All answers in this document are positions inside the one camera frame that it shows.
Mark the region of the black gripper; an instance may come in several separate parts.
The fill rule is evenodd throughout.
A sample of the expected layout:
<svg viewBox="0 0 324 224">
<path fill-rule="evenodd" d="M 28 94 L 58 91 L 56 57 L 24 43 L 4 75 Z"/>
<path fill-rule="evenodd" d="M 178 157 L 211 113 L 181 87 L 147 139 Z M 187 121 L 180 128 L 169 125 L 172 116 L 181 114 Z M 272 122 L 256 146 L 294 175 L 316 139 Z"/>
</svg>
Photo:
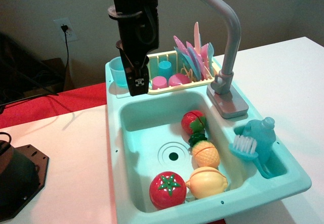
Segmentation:
<svg viewBox="0 0 324 224">
<path fill-rule="evenodd" d="M 117 21 L 121 61 L 131 96 L 147 94 L 149 72 L 147 54 L 159 46 L 159 23 L 156 7 L 143 6 L 131 13 L 118 12 L 115 6 L 108 8 L 109 17 Z"/>
</svg>

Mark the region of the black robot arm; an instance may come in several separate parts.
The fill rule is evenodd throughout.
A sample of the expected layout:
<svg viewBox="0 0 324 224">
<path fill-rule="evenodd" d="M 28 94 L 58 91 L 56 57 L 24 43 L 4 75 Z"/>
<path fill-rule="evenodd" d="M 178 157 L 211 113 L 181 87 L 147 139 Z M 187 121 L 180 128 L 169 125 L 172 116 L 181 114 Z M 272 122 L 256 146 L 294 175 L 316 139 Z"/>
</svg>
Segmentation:
<svg viewBox="0 0 324 224">
<path fill-rule="evenodd" d="M 148 93 L 148 53 L 159 47 L 158 0 L 113 0 L 109 17 L 118 24 L 116 42 L 131 96 Z"/>
</svg>

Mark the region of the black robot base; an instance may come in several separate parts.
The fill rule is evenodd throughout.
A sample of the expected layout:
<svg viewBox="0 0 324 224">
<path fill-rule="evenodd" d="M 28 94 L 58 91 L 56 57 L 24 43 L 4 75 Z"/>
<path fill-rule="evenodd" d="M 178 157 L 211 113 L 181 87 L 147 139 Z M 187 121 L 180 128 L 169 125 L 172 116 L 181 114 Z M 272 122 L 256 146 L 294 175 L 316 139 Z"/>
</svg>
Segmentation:
<svg viewBox="0 0 324 224">
<path fill-rule="evenodd" d="M 49 157 L 32 145 L 15 148 L 1 132 L 1 221 L 14 218 L 45 186 Z"/>
</svg>

